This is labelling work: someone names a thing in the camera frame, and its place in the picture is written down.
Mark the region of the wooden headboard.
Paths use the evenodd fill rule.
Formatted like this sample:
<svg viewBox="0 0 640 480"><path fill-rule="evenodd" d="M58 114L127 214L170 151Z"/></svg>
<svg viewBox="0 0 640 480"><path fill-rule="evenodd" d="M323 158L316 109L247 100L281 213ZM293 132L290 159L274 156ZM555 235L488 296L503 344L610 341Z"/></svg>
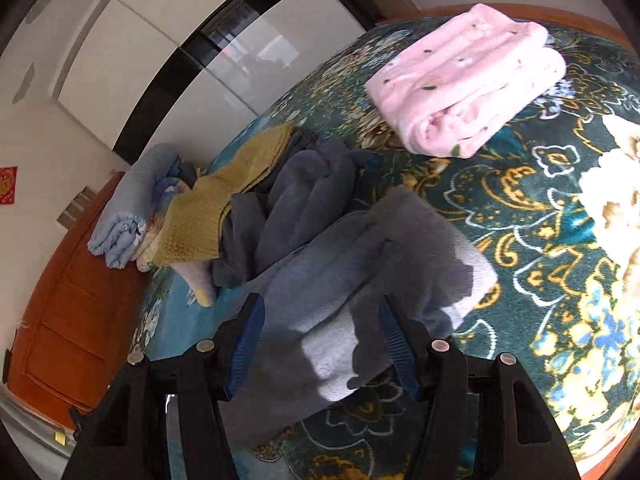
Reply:
<svg viewBox="0 0 640 480"><path fill-rule="evenodd" d="M74 408L93 410L126 362L149 275L132 262L110 269L88 240L124 175L101 188L66 232L38 280L11 347L10 393L55 425L74 430Z"/></svg>

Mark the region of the grey-blue knit sweater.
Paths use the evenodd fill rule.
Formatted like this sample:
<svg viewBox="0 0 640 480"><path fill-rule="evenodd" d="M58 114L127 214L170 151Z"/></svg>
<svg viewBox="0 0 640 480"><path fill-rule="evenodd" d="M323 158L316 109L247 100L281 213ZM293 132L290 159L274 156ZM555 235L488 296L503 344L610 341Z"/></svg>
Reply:
<svg viewBox="0 0 640 480"><path fill-rule="evenodd" d="M496 281L486 257L408 188L346 214L242 288L264 298L266 317L246 384L221 407L230 444L258 445L384 372L385 297L446 338Z"/></svg>

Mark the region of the light blue folded quilt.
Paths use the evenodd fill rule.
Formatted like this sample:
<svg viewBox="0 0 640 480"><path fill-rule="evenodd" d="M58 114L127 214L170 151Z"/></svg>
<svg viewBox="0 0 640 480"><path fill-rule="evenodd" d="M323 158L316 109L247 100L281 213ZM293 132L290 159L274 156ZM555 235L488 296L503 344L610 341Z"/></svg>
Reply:
<svg viewBox="0 0 640 480"><path fill-rule="evenodd" d="M88 251L103 256L110 269L123 269L141 245L154 212L180 183L192 188L195 166L166 143L152 146L130 167L107 202L89 238Z"/></svg>

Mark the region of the dark grey garment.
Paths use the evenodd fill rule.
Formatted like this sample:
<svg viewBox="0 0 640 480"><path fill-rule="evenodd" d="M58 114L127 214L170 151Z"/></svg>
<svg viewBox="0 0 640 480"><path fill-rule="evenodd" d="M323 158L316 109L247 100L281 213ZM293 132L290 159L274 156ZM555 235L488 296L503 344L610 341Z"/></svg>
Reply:
<svg viewBox="0 0 640 480"><path fill-rule="evenodd" d="M231 197L220 256L212 262L214 285L234 287L256 278L340 218L372 157L339 138L321 140L296 129L268 176Z"/></svg>

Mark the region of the pink folded blanket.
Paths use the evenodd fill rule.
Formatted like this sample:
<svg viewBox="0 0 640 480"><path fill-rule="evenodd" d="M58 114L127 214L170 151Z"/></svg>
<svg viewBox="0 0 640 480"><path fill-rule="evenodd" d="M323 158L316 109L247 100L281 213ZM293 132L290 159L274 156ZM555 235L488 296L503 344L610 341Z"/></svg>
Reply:
<svg viewBox="0 0 640 480"><path fill-rule="evenodd" d="M367 94L408 152L470 158L564 77L548 37L477 3L388 61Z"/></svg>

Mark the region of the wooden bed frame edge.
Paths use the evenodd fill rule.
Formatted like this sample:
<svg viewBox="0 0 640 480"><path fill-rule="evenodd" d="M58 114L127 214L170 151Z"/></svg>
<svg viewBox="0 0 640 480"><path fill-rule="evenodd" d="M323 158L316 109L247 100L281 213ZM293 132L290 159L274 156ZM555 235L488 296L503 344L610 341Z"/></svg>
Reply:
<svg viewBox="0 0 640 480"><path fill-rule="evenodd" d="M414 20L415 18L446 18L470 10L473 3L454 4L453 6L433 6L432 8L411 12L408 14L398 14L391 18L383 18L379 25L398 23L402 21ZM509 18L518 20L548 22L573 27L590 34L611 40L620 46L633 50L639 50L630 41L628 36L617 26L606 24L595 18L590 18L582 14L565 11L561 9L549 8L548 6L533 6L523 3L489 3L489 6L499 12L506 14Z"/></svg>

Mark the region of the white glossy wardrobe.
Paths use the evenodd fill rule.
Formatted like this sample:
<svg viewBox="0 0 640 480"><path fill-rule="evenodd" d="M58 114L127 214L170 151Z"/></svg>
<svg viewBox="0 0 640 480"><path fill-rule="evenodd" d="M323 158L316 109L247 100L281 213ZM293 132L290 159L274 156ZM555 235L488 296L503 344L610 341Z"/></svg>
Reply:
<svg viewBox="0 0 640 480"><path fill-rule="evenodd" d="M55 94L126 162L208 162L362 33L341 0L100 0Z"/></svg>

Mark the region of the floral folded quilt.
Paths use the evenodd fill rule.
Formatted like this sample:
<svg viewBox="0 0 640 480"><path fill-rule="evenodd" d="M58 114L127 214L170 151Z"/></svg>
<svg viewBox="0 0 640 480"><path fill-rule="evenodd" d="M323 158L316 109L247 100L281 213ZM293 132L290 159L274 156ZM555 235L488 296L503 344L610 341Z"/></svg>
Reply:
<svg viewBox="0 0 640 480"><path fill-rule="evenodd" d="M154 266L153 258L158 246L156 239L162 230L171 201L177 195L190 191L190 186L176 177L163 178L155 185L152 196L153 210L148 222L148 229L134 253L134 260L136 260L136 266L140 272L149 272Z"/></svg>

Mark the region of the mustard yellow knit sweater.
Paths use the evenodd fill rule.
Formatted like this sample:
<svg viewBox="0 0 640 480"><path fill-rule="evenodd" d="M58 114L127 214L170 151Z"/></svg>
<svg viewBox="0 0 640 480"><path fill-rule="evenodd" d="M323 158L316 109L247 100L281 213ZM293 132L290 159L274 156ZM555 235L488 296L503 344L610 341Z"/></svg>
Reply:
<svg viewBox="0 0 640 480"><path fill-rule="evenodd" d="M224 166L199 178L191 192L174 198L156 238L154 266L218 258L222 222L230 212L231 197L272 173L294 132L295 125L286 122L255 134Z"/></svg>

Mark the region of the red fu wall decoration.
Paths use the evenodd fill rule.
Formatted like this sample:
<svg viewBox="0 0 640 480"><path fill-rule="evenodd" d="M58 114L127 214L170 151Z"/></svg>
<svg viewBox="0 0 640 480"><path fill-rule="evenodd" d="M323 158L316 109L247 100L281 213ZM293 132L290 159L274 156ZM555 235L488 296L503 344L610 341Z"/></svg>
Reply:
<svg viewBox="0 0 640 480"><path fill-rule="evenodd" d="M12 205L15 202L16 167L0 168L0 205Z"/></svg>

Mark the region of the wall switch panel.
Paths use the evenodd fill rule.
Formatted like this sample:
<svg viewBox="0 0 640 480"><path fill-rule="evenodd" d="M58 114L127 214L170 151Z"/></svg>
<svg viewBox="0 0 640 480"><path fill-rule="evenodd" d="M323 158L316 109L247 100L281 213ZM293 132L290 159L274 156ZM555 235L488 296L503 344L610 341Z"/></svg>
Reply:
<svg viewBox="0 0 640 480"><path fill-rule="evenodd" d="M64 229L69 230L95 198L96 191L93 188L86 186L60 213L56 222L58 222L58 224Z"/></svg>

